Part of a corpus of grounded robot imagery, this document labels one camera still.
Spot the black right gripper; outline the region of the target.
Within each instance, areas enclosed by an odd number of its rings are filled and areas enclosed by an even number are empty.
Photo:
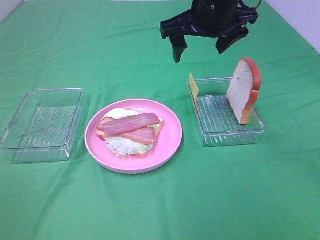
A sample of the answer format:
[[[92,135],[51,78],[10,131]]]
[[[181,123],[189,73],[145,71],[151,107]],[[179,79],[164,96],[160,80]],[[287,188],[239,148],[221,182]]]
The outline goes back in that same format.
[[[175,63],[188,48],[185,35],[218,38],[216,48],[223,54],[230,46],[245,38],[247,24],[259,17],[255,7],[242,0],[194,0],[191,9],[160,23],[163,39],[169,37]]]

